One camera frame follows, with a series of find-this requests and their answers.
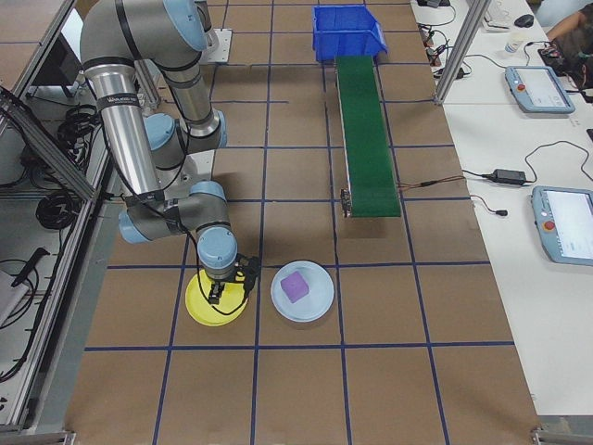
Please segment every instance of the yellow plate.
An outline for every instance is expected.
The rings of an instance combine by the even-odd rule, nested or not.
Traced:
[[[207,297],[212,286],[212,280],[208,278],[204,270],[200,271],[200,281],[202,282],[202,290]],[[244,290],[242,284],[227,283],[224,285],[221,302],[216,308],[221,312],[232,311],[241,304],[241,301],[243,301],[243,294]],[[187,311],[194,320],[205,326],[222,326],[223,324],[230,323],[241,315],[241,312],[243,312],[246,305],[247,303],[231,315],[222,315],[221,313],[216,312],[200,292],[197,275],[194,275],[185,289],[185,306],[187,307]]]

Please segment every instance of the blue bin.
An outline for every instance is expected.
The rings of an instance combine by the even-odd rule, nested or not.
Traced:
[[[336,56],[387,52],[381,25],[365,5],[313,7],[313,49],[318,62]]]

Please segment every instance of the green conveyor belt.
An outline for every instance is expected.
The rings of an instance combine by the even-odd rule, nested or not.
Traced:
[[[372,57],[337,57],[349,216],[401,216]]]

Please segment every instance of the light blue plate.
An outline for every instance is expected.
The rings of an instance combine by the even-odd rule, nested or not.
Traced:
[[[299,272],[309,286],[309,293],[291,302],[280,283],[288,275]],[[294,261],[286,264],[271,282],[271,302],[288,320],[299,323],[312,322],[322,317],[334,301],[334,283],[319,264],[311,261]]]

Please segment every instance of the white table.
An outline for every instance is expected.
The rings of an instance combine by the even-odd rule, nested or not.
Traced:
[[[513,18],[528,13],[525,1],[502,0]],[[452,0],[455,22],[439,27],[454,42],[467,13],[465,0]],[[438,23],[452,17],[450,8],[414,7],[419,22]],[[544,40],[536,23],[528,40]],[[468,54],[484,54],[507,65],[524,65],[523,49],[505,54],[507,33],[480,30]],[[435,38],[436,43],[443,43]],[[529,46],[531,65],[541,65]],[[496,168],[532,173],[524,156],[541,144],[565,139],[588,149],[593,143],[593,107],[579,95],[569,116],[528,115],[516,105],[504,80],[504,71],[488,60],[471,57],[473,75],[454,82],[445,112],[461,166],[473,172]],[[579,171],[585,155],[568,145],[540,149],[530,158],[538,184],[593,188]],[[593,175],[593,159],[586,165]],[[593,414],[593,268],[551,262],[540,245],[530,204],[533,187],[497,185],[468,180],[472,194],[482,196],[493,209],[507,209],[501,218],[476,201],[475,212],[497,278],[525,377],[539,415]]]

